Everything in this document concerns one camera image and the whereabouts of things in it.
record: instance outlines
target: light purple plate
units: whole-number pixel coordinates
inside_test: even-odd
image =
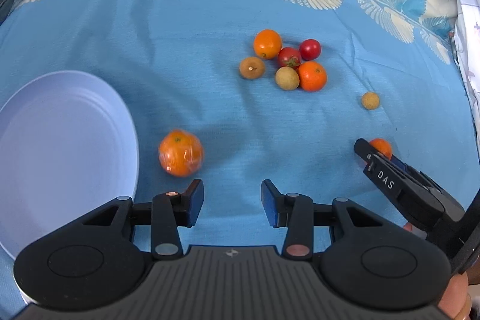
[[[98,77],[41,76],[0,110],[0,245],[12,258],[113,198],[133,198],[137,179],[134,122]]]

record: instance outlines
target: red tomato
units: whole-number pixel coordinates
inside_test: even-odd
[[[322,46],[317,40],[308,39],[300,44],[300,55],[303,60],[315,60],[322,52]]]
[[[287,46],[278,53],[277,62],[280,67],[292,67],[293,69],[297,69],[302,63],[301,60],[300,52],[295,48]]]

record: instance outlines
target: small round brown fruit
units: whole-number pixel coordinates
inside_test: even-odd
[[[361,104],[367,110],[375,110],[380,106],[380,97],[374,92],[366,92],[361,99]]]
[[[300,78],[297,72],[291,67],[279,68],[275,74],[275,82],[286,91],[295,90],[300,84]]]
[[[258,57],[247,57],[240,62],[238,70],[245,79],[257,79],[265,72],[265,63]]]

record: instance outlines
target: ribbed surface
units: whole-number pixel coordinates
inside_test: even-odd
[[[158,262],[130,296],[83,313],[29,306],[16,320],[446,320],[438,310],[379,313],[327,290],[309,264],[280,258],[272,247],[192,247]]]

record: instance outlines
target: plate rim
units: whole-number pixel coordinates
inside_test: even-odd
[[[58,74],[77,74],[77,75],[82,75],[82,76],[85,76],[85,77],[89,77],[91,79],[95,79],[96,82],[100,82],[100,83],[103,83],[105,84],[109,89],[112,90],[112,92],[114,93],[114,95],[120,100],[120,102],[123,104],[123,106],[125,107],[126,111],[127,111],[127,115],[128,115],[128,119],[130,121],[130,124],[131,124],[131,127],[133,129],[133,135],[134,135],[134,139],[135,139],[135,145],[136,145],[136,159],[135,159],[135,165],[136,165],[136,176],[135,176],[135,181],[134,181],[134,187],[133,187],[133,191],[132,191],[132,194],[131,195],[128,195],[129,197],[131,197],[132,199],[135,199],[135,195],[136,195],[136,192],[137,192],[137,187],[138,187],[138,178],[139,178],[139,174],[140,174],[140,149],[139,149],[139,145],[138,145],[138,135],[137,135],[137,129],[135,127],[135,122],[134,122],[134,118],[131,116],[131,112],[130,112],[130,109],[128,108],[127,104],[125,103],[125,101],[123,100],[122,96],[118,93],[117,90],[115,90],[108,82],[106,82],[104,79],[102,79],[101,77],[97,76],[97,75],[94,75],[94,74],[91,74],[90,72],[85,72],[85,71],[80,71],[80,70],[73,70],[73,69],[66,69],[66,70],[59,70],[59,71],[53,71],[53,72],[48,72],[46,74],[43,74],[43,75],[40,75],[34,79],[32,79],[31,81],[29,81],[28,83],[24,84],[23,86],[21,86],[17,91],[15,91],[8,100],[6,100],[6,102],[2,105],[2,107],[0,108],[0,116],[2,115],[2,112],[4,110],[4,108],[23,90],[25,90],[26,88],[28,88],[31,84],[33,83],[36,83],[38,82],[39,80],[41,79],[45,79],[47,77],[51,77],[51,76],[55,76],[55,75],[58,75]],[[7,255],[12,258],[13,260],[16,259],[15,256],[13,256],[13,254],[10,253],[9,250],[7,250],[5,248],[5,246],[3,245],[2,241],[0,240],[0,247],[7,253]]]

